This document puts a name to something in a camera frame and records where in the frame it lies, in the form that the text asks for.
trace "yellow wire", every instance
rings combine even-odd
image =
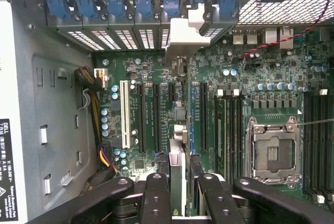
[[[109,163],[105,160],[105,158],[103,157],[102,151],[100,150],[100,159],[103,162],[103,164],[106,165],[106,167],[110,167]]]

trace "green circuit board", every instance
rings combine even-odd
[[[118,159],[115,162],[123,176],[138,180],[140,175],[154,172],[157,168],[155,157],[159,153],[168,151],[169,140],[173,138],[173,126],[176,123],[175,102],[170,101],[169,84],[175,85],[175,100],[183,101],[184,107],[189,109],[187,112],[189,143],[185,145],[186,153],[188,155],[199,154],[205,172],[220,173],[229,182],[246,173],[247,162],[244,151],[246,131],[252,117],[255,117],[260,124],[286,124],[292,116],[298,123],[303,123],[304,93],[299,90],[299,87],[317,90],[321,86],[332,86],[329,78],[330,70],[324,72],[314,70],[314,66],[328,65],[330,53],[334,50],[334,44],[331,42],[307,45],[303,39],[298,39],[294,42],[294,49],[288,56],[278,51],[262,49],[256,52],[257,55],[254,58],[248,56],[240,59],[239,56],[254,46],[233,45],[230,36],[225,39],[226,43],[217,43],[209,50],[199,51],[192,57],[187,65],[186,78],[176,78],[171,75],[171,70],[164,63],[164,52],[114,52],[95,55],[96,68],[107,68],[109,77],[108,87],[100,93],[101,109],[107,108],[111,111],[109,115],[110,133],[108,137],[103,138],[104,142],[110,142],[113,136],[120,135],[122,132],[121,112],[113,109],[111,87],[119,86],[121,80],[136,81],[137,89],[129,93],[132,129],[139,129],[141,126],[138,85],[143,87],[145,103],[141,108],[144,108],[146,114],[146,139],[140,141],[145,141],[146,148],[144,151],[141,150],[139,144],[136,143],[137,137],[131,138],[130,148],[126,149],[126,164],[122,165]],[[108,60],[107,66],[102,64],[104,60]],[[235,75],[231,75],[232,70],[236,72]],[[258,89],[259,84],[264,87],[271,84],[274,88],[279,83],[283,84],[283,89],[279,91]],[[203,129],[202,84],[205,85],[207,100],[205,148],[201,132]],[[293,89],[286,90],[285,85],[287,84],[291,84]],[[156,109],[153,87],[155,85],[158,85],[160,95],[161,136],[159,140],[161,148],[159,150],[155,146],[154,130],[154,111]],[[219,98],[217,97],[219,90],[224,92],[238,90],[242,99],[239,102],[231,102],[228,99]],[[238,115],[231,115],[232,112],[237,112],[236,110],[238,110]],[[221,135],[218,138],[218,129],[224,131],[222,135],[227,135],[231,131],[238,131],[239,135],[233,137],[233,140],[230,137],[223,138]],[[304,151],[302,127],[300,127],[299,145],[298,160],[302,178]],[[233,148],[236,148],[236,151],[240,150],[240,153],[234,156],[235,152],[231,152]],[[306,198],[302,192],[302,183],[300,179],[293,188],[287,185],[276,187],[296,197]],[[196,214],[191,204],[188,204],[188,212],[190,215]]]

